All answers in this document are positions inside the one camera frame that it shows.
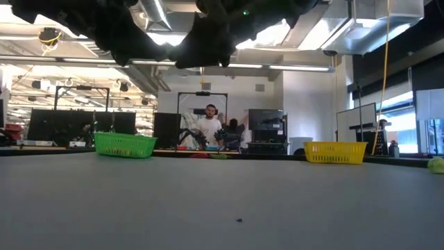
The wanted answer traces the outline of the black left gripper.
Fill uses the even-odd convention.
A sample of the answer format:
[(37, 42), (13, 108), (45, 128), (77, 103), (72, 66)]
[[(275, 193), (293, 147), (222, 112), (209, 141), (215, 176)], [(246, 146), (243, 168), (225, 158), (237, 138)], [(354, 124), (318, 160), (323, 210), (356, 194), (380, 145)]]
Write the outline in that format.
[(132, 59), (168, 58), (164, 45), (145, 36), (134, 23), (130, 8), (138, 0), (69, 0), (69, 28), (114, 52), (114, 61), (126, 66)]

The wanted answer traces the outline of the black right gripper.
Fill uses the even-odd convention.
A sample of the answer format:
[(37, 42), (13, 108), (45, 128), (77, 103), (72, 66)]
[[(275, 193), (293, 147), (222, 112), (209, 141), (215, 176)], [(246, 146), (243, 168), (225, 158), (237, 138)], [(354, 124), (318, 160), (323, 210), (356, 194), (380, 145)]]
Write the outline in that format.
[(175, 47), (178, 69), (227, 67), (236, 44), (281, 21), (280, 0), (196, 0), (196, 7), (205, 16), (194, 16), (190, 32)]

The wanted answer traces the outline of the pale green vegetable piece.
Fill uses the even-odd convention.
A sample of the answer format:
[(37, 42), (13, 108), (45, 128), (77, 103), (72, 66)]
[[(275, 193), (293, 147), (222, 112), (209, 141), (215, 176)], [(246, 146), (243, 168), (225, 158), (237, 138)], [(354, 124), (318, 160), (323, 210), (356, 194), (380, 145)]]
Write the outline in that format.
[(435, 157), (430, 159), (427, 168), (433, 174), (444, 174), (444, 158)]

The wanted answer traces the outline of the ceiling strip light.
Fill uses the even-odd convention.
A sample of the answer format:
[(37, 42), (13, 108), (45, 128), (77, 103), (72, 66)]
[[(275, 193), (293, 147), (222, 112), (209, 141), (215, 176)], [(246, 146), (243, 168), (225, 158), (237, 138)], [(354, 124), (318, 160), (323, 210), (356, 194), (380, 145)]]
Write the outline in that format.
[(309, 65), (260, 65), (260, 64), (246, 64), (246, 63), (230, 63), (228, 67), (235, 69), (263, 69), (263, 70), (288, 71), (288, 72), (332, 73), (335, 71), (334, 67), (309, 66)]
[(12, 56), (0, 55), (0, 62), (18, 65), (59, 65), (69, 67), (129, 67), (130, 65), (174, 66), (170, 61), (129, 60), (124, 66), (117, 64), (113, 59), (93, 58), (62, 58), (41, 56)]

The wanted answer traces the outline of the green plastic basket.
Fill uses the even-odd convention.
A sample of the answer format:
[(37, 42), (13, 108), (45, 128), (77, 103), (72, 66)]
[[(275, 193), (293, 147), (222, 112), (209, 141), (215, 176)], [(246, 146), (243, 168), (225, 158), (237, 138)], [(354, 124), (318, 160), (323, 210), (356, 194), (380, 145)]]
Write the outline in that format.
[(156, 137), (122, 133), (97, 132), (94, 134), (98, 154), (122, 158), (149, 158), (154, 150)]

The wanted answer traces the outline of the black equipment rack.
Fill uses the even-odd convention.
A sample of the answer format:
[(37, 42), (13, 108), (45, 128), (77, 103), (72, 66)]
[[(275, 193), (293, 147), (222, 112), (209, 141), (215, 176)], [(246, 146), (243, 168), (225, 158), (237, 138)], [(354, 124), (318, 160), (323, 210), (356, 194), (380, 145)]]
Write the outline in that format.
[(249, 154), (287, 155), (287, 116), (283, 110), (250, 109), (248, 128), (251, 141)]

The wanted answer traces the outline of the black monitor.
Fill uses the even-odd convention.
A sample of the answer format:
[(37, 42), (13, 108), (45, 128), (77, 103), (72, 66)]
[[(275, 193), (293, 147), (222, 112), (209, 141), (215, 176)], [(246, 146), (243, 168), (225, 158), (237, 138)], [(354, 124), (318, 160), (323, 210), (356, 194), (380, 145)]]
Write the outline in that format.
[(57, 147), (68, 147), (93, 121), (93, 112), (81, 110), (33, 109), (28, 127), (28, 140), (52, 141)]

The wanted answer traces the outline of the grey waste bin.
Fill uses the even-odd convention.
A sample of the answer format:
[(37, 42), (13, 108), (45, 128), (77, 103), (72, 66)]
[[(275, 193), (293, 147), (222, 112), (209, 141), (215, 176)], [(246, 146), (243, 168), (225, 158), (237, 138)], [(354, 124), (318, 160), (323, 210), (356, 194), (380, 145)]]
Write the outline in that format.
[(289, 155), (293, 155), (297, 149), (303, 149), (304, 143), (312, 142), (312, 137), (290, 137), (289, 138)]

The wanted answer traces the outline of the black tripod stand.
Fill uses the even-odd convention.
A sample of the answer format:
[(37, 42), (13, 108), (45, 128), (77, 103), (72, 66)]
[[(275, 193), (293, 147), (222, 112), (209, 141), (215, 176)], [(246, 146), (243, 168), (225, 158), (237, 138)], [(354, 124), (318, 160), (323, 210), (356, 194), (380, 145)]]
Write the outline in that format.
[(358, 93), (358, 109), (359, 109), (359, 132), (360, 132), (360, 138), (361, 142), (364, 142), (364, 130), (363, 130), (363, 122), (362, 122), (362, 111), (361, 111), (361, 86), (359, 82), (356, 82), (356, 91)]

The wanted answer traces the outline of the white board panel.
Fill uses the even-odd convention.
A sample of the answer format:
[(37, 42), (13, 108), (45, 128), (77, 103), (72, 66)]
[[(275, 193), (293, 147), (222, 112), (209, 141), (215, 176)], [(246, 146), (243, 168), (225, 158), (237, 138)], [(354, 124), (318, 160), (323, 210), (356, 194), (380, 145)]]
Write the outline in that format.
[(355, 142), (357, 140), (356, 129), (352, 127), (361, 128), (361, 125), (364, 124), (375, 124), (377, 122), (376, 116), (376, 103), (338, 112), (336, 114), (337, 140), (339, 142)]

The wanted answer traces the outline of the yellow plastic basket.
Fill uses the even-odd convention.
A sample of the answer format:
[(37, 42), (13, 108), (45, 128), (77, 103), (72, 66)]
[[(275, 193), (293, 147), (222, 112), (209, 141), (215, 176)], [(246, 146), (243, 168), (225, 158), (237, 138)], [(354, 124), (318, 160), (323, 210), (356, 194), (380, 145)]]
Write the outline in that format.
[(310, 163), (360, 165), (366, 142), (305, 142), (305, 156)]

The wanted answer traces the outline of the black cone-shaped stand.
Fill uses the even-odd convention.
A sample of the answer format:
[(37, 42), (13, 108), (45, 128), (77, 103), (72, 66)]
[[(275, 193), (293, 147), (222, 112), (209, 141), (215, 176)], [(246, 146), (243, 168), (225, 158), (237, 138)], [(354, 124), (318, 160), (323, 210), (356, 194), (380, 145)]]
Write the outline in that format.
[(379, 124), (375, 130), (374, 148), (372, 154), (374, 156), (387, 156), (389, 153), (389, 143), (386, 136), (386, 127), (391, 123), (386, 119), (379, 120)]

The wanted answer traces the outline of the black gantry frame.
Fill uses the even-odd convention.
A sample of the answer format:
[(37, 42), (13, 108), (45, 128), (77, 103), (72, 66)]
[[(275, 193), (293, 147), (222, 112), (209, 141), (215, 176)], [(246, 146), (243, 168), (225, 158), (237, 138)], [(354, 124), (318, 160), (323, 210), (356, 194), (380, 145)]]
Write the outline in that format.
[(57, 110), (58, 108), (58, 99), (61, 97), (59, 96), (59, 90), (66, 89), (70, 90), (72, 88), (75, 88), (76, 90), (80, 91), (87, 91), (87, 90), (105, 90), (106, 91), (106, 98), (105, 98), (105, 112), (108, 112), (109, 102), (110, 102), (110, 88), (109, 87), (92, 87), (92, 86), (86, 86), (86, 85), (77, 85), (76, 87), (71, 86), (56, 86), (55, 87), (55, 98), (54, 98), (54, 104), (53, 109)]
[(176, 112), (178, 114), (191, 113), (204, 116), (208, 105), (216, 108), (215, 114), (228, 112), (228, 94), (207, 91), (177, 93)]

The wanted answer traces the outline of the black aluminium table frame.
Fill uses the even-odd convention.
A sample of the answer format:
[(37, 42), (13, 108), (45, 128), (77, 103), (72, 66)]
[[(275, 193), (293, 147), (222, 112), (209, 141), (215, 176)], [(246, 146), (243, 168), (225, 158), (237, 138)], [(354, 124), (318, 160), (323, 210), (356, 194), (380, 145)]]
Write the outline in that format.
[[(12, 147), (0, 147), (0, 157), (6, 156), (38, 156), (38, 155), (69, 155), (69, 154), (86, 154), (93, 153), (93, 149), (65, 149), (49, 147), (43, 149), (39, 147), (31, 147), (30, 149), (17, 149)], [(165, 158), (196, 158), (197, 155), (206, 154), (207, 158), (210, 154), (221, 154), (217, 151), (172, 151), (172, 150), (154, 150), (152, 156)], [(293, 160), (306, 161), (306, 157), (302, 155), (259, 155), (259, 154), (238, 154), (236, 152), (222, 152), (229, 159), (237, 160)], [(391, 158), (388, 156), (364, 156), (364, 163), (375, 163), (385, 165), (399, 165), (407, 167), (427, 168), (427, 163), (432, 159), (429, 155), (420, 154), (403, 154), (403, 158)]]

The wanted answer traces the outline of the rectangular silver air duct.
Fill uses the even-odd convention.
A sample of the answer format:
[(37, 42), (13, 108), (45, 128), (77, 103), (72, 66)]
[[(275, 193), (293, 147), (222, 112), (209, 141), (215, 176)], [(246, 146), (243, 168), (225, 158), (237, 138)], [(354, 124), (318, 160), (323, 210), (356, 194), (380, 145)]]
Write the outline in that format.
[(416, 25), (428, 1), (321, 0), (299, 18), (280, 48), (363, 55)]

